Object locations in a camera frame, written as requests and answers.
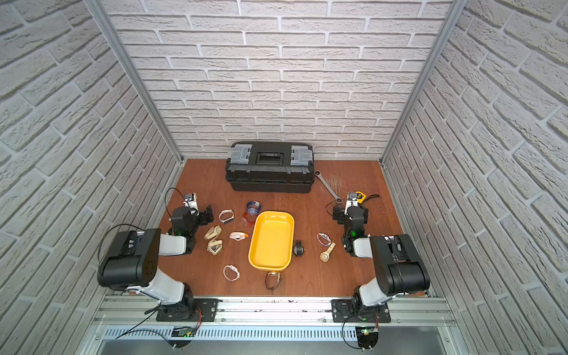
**wrench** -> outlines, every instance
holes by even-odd
[[[339,196],[337,196],[337,194],[335,192],[333,192],[333,190],[331,189],[331,186],[324,180],[323,176],[321,176],[321,171],[319,171],[319,170],[314,171],[314,175],[316,175],[321,180],[321,182],[323,183],[325,188],[335,198],[335,203],[339,204],[339,203],[343,202],[343,200],[341,198],[339,198]]]

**wooden tabletop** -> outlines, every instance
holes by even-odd
[[[351,296],[356,286],[375,277],[371,259],[355,258],[343,250],[343,226],[326,213],[325,205],[333,197],[319,179],[316,179],[308,194],[237,192],[225,180],[225,163],[225,160],[187,161],[176,187],[183,194],[197,193],[200,211],[210,204],[215,221],[199,227],[195,237],[197,245],[192,254],[160,257],[159,267],[162,271],[188,284],[194,295],[224,296]],[[325,180],[342,198],[346,198],[349,191],[381,196],[365,203],[369,209],[365,233],[402,233],[378,161],[316,161],[315,169],[321,171]],[[171,192],[173,195],[168,204],[170,212],[182,206],[181,196],[175,191]],[[252,235],[253,227],[243,226],[240,218],[245,213],[247,202],[253,200],[262,204],[262,211],[291,214],[295,220],[294,243],[301,240],[306,249],[302,257],[292,255],[292,261],[282,272],[282,281],[274,291],[265,287],[266,272],[255,269],[248,261],[250,237],[241,241],[228,237],[233,231]],[[229,208],[235,212],[235,221],[223,225],[219,221],[219,212]],[[207,241],[203,238],[213,225],[221,225],[223,229],[218,237],[223,240],[223,250],[216,256],[207,251]],[[170,227],[168,215],[164,212],[160,228],[165,232]],[[319,258],[327,247],[317,241],[318,232],[326,233],[337,244],[328,262]],[[241,278],[237,281],[230,282],[223,277],[223,267],[228,264],[239,268]]]

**metal panel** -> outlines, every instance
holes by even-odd
[[[463,9],[465,8],[466,4],[467,0],[454,0],[452,2],[452,5],[448,10],[448,14],[446,15],[444,23],[442,24],[442,27],[440,29],[440,33],[438,34],[436,40],[432,44],[432,48],[428,53],[426,62],[424,63],[424,66],[422,67],[422,70],[420,71],[420,74],[418,75],[418,78],[414,83],[414,87],[412,88],[412,91],[408,96],[408,100],[404,104],[404,108],[402,110],[402,113],[400,114],[400,118],[396,123],[394,132],[390,136],[389,142],[387,143],[387,147],[385,148],[385,151],[381,156],[380,159],[381,164],[386,161],[386,159],[389,157],[390,152],[394,148],[394,145],[398,140],[398,137],[400,136],[400,132],[402,131],[402,128],[406,124],[406,120],[408,119],[410,111],[414,107],[416,101],[418,101],[418,97],[422,94],[422,91],[424,90],[424,87],[428,82],[428,78],[430,77],[430,74],[432,74],[432,71],[434,70],[436,63],[438,63],[438,59],[440,59],[442,51],[446,47],[446,44],[448,43],[448,40],[452,35],[454,27],[456,26],[456,23],[458,22],[458,19],[460,18],[460,15]]]

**cable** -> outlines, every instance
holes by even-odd
[[[168,195],[168,192],[170,190],[175,190],[177,192],[179,192],[179,195],[181,196],[181,199],[184,200],[185,196],[183,196],[183,194],[175,187],[170,187],[169,189],[166,190],[166,193],[164,194],[164,205],[166,205],[166,212],[168,213],[168,216],[170,216],[170,218],[172,218],[172,215],[170,214],[170,211],[168,211],[168,203],[166,202],[166,196]]]
[[[344,329],[344,327],[345,327],[345,323],[347,323],[347,321],[349,320],[349,318],[353,318],[353,317],[355,317],[355,316],[356,316],[356,315],[353,314],[353,315],[348,316],[347,319],[345,319],[345,321],[343,322],[343,325],[341,326],[341,337],[343,338],[343,342],[346,343],[348,347],[353,348],[353,349],[357,349],[357,350],[362,350],[363,348],[360,347],[360,346],[355,347],[355,346],[353,346],[353,345],[350,345],[350,344],[345,340],[345,333],[343,332],[343,329]]]
[[[120,226],[122,226],[122,225],[128,225],[128,226],[130,226],[130,227],[137,228],[137,229],[139,229],[139,230],[141,230],[141,231],[145,231],[145,229],[142,229],[142,228],[140,228],[140,227],[137,227],[137,226],[135,226],[135,225],[133,225],[133,224],[128,224],[128,223],[120,223],[120,224],[117,224],[117,225],[115,225],[114,227],[110,228],[110,229],[105,233],[105,235],[102,237],[101,241],[99,242],[99,247],[98,247],[98,249],[97,249],[97,266],[100,266],[100,265],[101,265],[101,247],[103,246],[103,242],[105,241],[106,236],[107,236],[108,233],[109,233],[110,231],[112,231],[114,228],[120,227]]]
[[[168,345],[170,345],[170,346],[172,345],[172,344],[170,343],[170,341],[169,341],[168,339],[166,339],[166,337],[165,337],[164,335],[162,335],[162,333],[157,332],[157,331],[155,331],[154,329],[136,329],[136,330],[134,330],[134,331],[124,332],[124,333],[122,333],[121,335],[117,336],[117,337],[115,338],[115,340],[118,339],[118,338],[120,338],[120,337],[123,336],[123,335],[130,334],[130,333],[136,333],[136,332],[150,332],[150,333],[158,334],[159,336],[162,337],[162,339],[164,339],[164,340],[166,341],[166,343],[168,343]]]

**yellow tray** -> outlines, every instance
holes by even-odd
[[[250,241],[249,262],[259,270],[281,272],[292,259],[294,218],[286,212],[258,215]]]

